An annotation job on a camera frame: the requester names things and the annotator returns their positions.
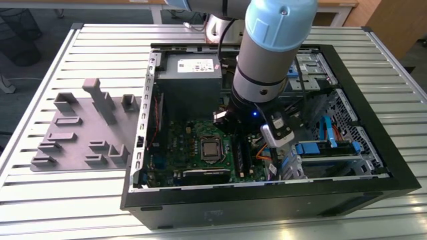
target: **aluminum slatted table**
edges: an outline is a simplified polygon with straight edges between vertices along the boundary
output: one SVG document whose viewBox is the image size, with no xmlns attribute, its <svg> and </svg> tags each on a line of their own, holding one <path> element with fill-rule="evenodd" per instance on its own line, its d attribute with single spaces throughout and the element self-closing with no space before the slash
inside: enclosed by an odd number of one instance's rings
<svg viewBox="0 0 427 240">
<path fill-rule="evenodd" d="M 409 195 L 338 218 L 150 231 L 118 209 L 123 170 L 50 174 L 29 170 L 57 93 L 87 97 L 83 78 L 99 78 L 111 97 L 141 96 L 149 44 L 170 42 L 202 43 L 203 34 L 179 25 L 85 24 L 69 31 L 0 158 L 0 239 L 427 238 L 427 95 L 376 36 L 358 28 L 314 27 L 305 43 L 334 46 L 422 186 Z"/>
</svg>

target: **motherboard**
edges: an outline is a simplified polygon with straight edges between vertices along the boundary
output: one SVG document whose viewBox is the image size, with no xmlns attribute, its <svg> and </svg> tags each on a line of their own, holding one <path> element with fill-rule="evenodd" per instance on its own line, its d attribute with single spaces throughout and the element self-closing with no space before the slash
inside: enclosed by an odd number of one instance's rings
<svg viewBox="0 0 427 240">
<path fill-rule="evenodd" d="M 149 186 L 173 187 L 199 184 L 244 183 L 265 180 L 264 161 L 250 161 L 249 170 L 238 166 L 242 153 L 233 144 L 233 135 L 224 134 L 210 120 L 170 121 L 166 133 L 166 153 L 151 157 Z M 252 136 L 246 150 L 252 149 Z"/>
</svg>

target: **black trash bin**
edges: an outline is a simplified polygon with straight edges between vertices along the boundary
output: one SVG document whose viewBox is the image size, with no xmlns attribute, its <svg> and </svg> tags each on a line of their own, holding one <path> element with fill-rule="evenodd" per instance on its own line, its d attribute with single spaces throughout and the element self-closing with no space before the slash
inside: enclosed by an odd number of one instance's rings
<svg viewBox="0 0 427 240">
<path fill-rule="evenodd" d="M 19 67 L 33 65 L 41 58 L 38 49 L 27 38 L 18 23 L 0 23 L 0 52 Z"/>
<path fill-rule="evenodd" d="M 13 27 L 15 23 L 21 25 L 26 31 L 27 40 L 35 40 L 41 36 L 41 31 L 33 15 L 26 8 L 0 8 L 0 18 L 9 25 L 10 29 L 14 31 Z"/>
</svg>

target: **sticker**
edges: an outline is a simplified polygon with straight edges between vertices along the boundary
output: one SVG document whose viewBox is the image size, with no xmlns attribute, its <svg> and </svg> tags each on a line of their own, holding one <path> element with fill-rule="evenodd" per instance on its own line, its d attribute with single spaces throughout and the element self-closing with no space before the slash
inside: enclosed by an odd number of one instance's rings
<svg viewBox="0 0 427 240">
<path fill-rule="evenodd" d="M 269 163 L 268 169 L 272 172 L 272 174 L 276 175 L 277 168 L 274 167 L 274 165 L 272 163 Z"/>
<path fill-rule="evenodd" d="M 178 73 L 203 73 L 213 71 L 212 59 L 179 59 L 177 61 Z"/>
</svg>

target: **open computer tower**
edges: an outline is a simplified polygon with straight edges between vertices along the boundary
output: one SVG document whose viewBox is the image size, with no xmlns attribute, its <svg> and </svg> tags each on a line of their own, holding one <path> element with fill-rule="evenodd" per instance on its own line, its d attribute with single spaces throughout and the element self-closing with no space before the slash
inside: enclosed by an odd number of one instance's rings
<svg viewBox="0 0 427 240">
<path fill-rule="evenodd" d="M 238 46 L 225 64 L 216 45 L 150 48 L 121 197 L 147 228 L 340 216 L 420 188 L 330 45 L 300 47 L 278 97 L 294 138 L 273 149 L 213 125 Z"/>
</svg>

